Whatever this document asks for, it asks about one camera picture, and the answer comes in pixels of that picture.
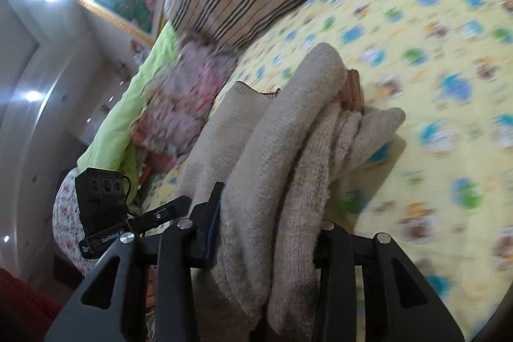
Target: metal screw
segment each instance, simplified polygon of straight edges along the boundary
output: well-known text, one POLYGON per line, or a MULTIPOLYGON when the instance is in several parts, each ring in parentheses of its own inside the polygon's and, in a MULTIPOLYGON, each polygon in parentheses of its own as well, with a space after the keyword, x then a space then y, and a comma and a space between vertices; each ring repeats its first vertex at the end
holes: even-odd
POLYGON ((135 235, 132 232, 125 232, 123 235, 120 236, 120 241, 123 244, 129 244, 133 241, 135 238, 135 235))
POLYGON ((390 244, 390 242, 392 241, 392 238, 390 237, 389 234, 386 234, 384 232, 381 232, 378 234, 378 242, 381 243, 381 244, 390 244))
POLYGON ((322 221, 321 225, 322 225, 323 231, 331 231, 335 227, 335 224, 330 221, 322 221))
POLYGON ((188 218, 182 219, 176 224, 176 226, 178 226, 180 229, 189 229, 192 227, 192 225, 194 225, 194 223, 188 218))

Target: green blanket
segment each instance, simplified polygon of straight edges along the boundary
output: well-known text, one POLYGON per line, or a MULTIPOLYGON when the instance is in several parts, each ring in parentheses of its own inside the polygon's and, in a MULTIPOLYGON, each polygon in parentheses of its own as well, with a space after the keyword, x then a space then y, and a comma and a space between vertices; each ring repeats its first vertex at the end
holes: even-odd
POLYGON ((176 35, 171 25, 167 23, 151 49, 150 55, 132 78, 127 91, 109 112, 92 144, 77 162, 80 172, 88 167, 121 171, 132 182, 129 201, 135 197, 139 185, 135 146, 130 141, 130 125, 139 117, 145 105, 142 94, 144 86, 158 69, 165 63, 176 60, 177 57, 176 35))

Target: pink floral cloth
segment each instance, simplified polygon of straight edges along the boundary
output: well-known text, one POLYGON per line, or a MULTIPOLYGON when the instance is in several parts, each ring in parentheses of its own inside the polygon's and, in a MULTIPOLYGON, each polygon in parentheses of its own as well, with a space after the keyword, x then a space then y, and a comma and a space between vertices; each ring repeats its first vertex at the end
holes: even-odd
POLYGON ((96 260, 83 259, 79 250, 79 241, 84 239, 84 228, 80 223, 79 202, 76 199, 75 177, 79 169, 72 169, 65 177, 53 204, 53 237, 62 252, 75 267, 85 275, 95 265, 96 260))
POLYGON ((145 87, 148 101, 132 126, 132 140, 148 151, 174 162, 188 153, 237 63, 231 49, 216 49, 199 41, 188 42, 178 63, 162 67, 145 87))

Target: beige knit sweater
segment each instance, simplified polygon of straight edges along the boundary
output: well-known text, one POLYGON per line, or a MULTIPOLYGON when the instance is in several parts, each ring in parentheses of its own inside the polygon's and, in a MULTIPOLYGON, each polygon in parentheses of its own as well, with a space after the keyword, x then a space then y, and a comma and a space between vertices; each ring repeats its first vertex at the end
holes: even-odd
POLYGON ((319 44, 279 94, 236 83, 189 155, 179 195, 206 201, 226 183, 215 266, 194 278, 204 341, 244 341, 263 315, 278 340, 308 340, 315 315, 313 250, 328 186, 363 163, 404 121, 332 101, 346 70, 319 44))

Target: cartoon print bedsheet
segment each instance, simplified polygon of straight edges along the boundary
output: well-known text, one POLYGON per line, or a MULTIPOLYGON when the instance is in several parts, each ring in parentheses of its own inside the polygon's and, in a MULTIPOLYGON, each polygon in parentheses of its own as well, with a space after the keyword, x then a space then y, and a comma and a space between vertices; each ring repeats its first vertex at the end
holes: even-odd
POLYGON ((470 340, 513 280, 513 0, 309 0, 248 49, 214 111, 237 80, 282 88, 319 42, 360 72, 368 104, 407 114, 332 185, 325 217, 390 233, 470 340))

